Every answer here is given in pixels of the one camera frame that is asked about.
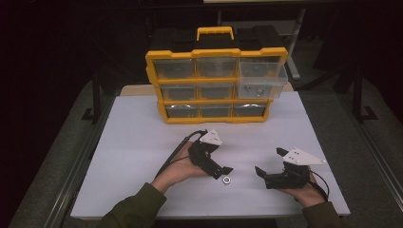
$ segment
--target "dark background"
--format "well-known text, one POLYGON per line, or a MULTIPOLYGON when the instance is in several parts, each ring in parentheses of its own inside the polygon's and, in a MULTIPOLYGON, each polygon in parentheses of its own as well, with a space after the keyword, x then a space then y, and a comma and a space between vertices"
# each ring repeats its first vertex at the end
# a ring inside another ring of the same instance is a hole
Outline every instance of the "dark background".
MULTIPOLYGON (((75 98, 94 71, 99 72, 106 93, 113 94, 128 84, 146 84, 144 56, 154 29, 193 29, 217 22, 217 14, 211 10, 104 10, 150 2, 0 2, 1 227, 8 226, 75 98)), ((397 0, 342 8, 313 6, 307 10, 299 39, 318 37, 325 41, 317 68, 331 70, 347 59, 357 60, 364 76, 380 89, 403 122, 400 10, 397 0)), ((295 13, 296 9, 282 13, 240 9, 225 12, 223 17, 260 20, 295 17, 295 13)))

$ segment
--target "person's right hand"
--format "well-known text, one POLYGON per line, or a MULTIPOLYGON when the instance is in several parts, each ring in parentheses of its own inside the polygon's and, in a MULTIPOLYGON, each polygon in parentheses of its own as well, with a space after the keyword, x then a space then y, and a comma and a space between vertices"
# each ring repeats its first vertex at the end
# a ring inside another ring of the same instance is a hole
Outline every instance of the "person's right hand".
MULTIPOLYGON (((312 173, 310 175, 310 181, 317 182, 312 173)), ((316 188, 310 183, 306 183, 302 188, 279 189, 279 191, 293 196, 303 207, 309 207, 325 202, 322 195, 320 195, 316 188)))

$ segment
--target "small white object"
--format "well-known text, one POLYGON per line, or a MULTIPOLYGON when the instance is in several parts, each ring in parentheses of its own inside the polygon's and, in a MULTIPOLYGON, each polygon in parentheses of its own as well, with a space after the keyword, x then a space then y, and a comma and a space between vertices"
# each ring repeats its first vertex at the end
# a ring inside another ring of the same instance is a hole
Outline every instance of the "small white object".
POLYGON ((224 182, 225 184, 228 184, 231 182, 231 179, 229 177, 225 177, 222 179, 222 182, 224 182))
POLYGON ((222 140, 220 139, 219 133, 215 129, 207 132, 200 139, 202 143, 209 143, 214 145, 222 145, 222 140))
POLYGON ((318 158, 305 152, 301 149, 294 147, 282 158, 285 162, 296 165, 310 165, 310 164, 326 164, 326 160, 318 158))

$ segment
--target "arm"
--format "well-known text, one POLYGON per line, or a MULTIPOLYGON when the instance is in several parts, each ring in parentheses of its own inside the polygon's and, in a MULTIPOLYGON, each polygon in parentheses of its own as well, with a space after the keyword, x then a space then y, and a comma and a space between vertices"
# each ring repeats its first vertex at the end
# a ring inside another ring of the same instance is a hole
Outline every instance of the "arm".
POLYGON ((135 196, 116 204, 101 219, 97 227, 151 227, 158 211, 166 201, 163 194, 171 186, 194 176, 206 175, 187 158, 187 149, 191 144, 188 142, 173 159, 173 162, 154 181, 145 183, 135 196))
MULTIPOLYGON (((311 181, 316 182, 312 173, 311 181)), ((293 196, 302 205, 302 213, 309 227, 350 227, 338 216, 333 204, 325 201, 311 184, 307 183, 299 189, 279 189, 279 191, 293 196)))

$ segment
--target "person's left hand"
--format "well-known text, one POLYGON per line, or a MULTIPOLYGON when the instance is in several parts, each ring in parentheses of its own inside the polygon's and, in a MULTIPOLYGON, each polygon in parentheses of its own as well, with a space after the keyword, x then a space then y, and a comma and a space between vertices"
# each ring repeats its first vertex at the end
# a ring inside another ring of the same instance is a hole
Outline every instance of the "person's left hand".
POLYGON ((171 164, 151 182, 151 185, 161 193, 165 193, 166 190, 175 183, 182 182, 191 177, 207 175, 190 161, 187 149, 191 144, 192 142, 187 142, 171 161, 171 164))

